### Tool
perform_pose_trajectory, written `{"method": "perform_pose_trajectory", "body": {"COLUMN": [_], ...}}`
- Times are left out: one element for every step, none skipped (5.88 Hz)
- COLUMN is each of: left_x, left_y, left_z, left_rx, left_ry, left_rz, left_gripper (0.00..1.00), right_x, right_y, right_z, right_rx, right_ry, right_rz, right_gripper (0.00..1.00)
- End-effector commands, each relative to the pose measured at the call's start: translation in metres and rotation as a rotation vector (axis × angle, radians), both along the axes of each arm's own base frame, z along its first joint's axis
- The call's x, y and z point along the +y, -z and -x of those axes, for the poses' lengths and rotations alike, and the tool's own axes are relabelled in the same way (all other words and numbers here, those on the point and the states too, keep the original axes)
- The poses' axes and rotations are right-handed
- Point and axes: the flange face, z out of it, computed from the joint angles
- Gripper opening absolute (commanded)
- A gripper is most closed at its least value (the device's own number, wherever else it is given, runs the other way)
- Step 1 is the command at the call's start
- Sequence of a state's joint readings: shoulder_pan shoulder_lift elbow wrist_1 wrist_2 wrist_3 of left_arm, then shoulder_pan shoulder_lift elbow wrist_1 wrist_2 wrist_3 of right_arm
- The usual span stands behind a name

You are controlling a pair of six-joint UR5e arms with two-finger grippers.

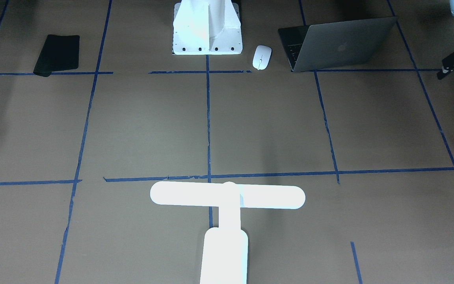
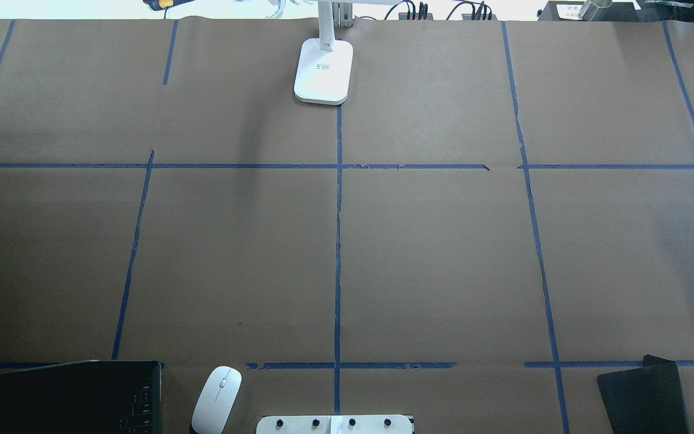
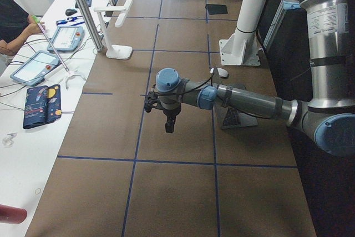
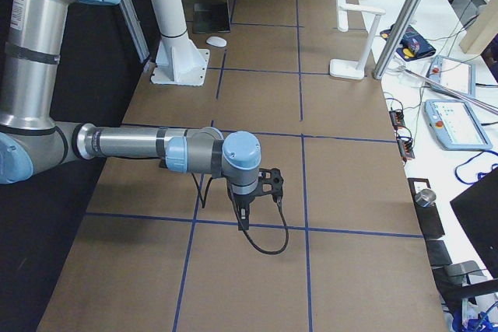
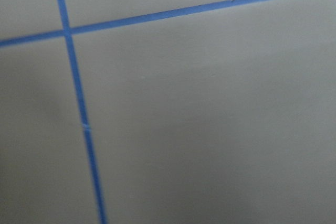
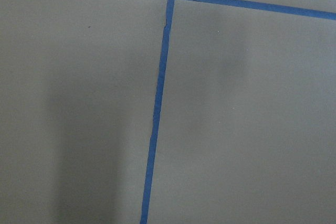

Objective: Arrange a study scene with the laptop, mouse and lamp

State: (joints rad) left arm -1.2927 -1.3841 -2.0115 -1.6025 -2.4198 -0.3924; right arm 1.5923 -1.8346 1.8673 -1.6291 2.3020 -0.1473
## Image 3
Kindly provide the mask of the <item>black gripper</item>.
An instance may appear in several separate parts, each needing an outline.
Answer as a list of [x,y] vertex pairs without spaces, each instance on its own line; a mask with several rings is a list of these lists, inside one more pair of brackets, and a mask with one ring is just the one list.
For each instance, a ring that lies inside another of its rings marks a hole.
[[166,115],[165,131],[167,133],[174,132],[176,117],[180,114],[180,112],[181,107],[177,107],[174,109],[163,109],[163,113]]

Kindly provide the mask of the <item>person's forearm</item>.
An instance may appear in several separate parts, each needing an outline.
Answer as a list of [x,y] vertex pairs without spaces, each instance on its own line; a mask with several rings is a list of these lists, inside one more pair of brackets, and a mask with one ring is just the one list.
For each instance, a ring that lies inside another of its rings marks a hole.
[[21,49],[22,45],[24,45],[27,38],[31,35],[30,30],[26,28],[17,38],[9,43],[5,40],[1,40],[1,54],[15,56]]

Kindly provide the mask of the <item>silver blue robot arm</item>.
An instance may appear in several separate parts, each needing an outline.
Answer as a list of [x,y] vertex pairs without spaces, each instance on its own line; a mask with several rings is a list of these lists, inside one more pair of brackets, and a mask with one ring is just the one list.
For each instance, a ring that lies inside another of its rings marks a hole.
[[196,83],[181,78],[175,69],[164,68],[145,96],[145,111],[162,110],[167,117],[165,130],[172,133],[184,103],[206,110],[216,105],[234,108],[264,119],[283,119],[329,154],[353,155],[354,94],[347,70],[354,37],[350,1],[282,0],[285,9],[302,8],[307,13],[311,101],[287,101],[217,84],[212,79]]

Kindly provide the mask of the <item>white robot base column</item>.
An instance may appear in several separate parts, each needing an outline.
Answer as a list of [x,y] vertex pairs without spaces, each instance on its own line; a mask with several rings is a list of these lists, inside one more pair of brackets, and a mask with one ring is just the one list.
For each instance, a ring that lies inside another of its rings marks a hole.
[[235,32],[219,40],[222,65],[259,66],[256,31],[266,0],[242,0]]

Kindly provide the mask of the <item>person's hand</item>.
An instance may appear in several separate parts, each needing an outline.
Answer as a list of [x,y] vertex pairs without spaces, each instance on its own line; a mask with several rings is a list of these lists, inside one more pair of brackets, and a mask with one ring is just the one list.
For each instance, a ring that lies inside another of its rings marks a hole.
[[27,27],[26,27],[26,32],[29,35],[33,35],[33,34],[40,34],[42,33],[41,27],[38,25],[38,23],[30,23]]

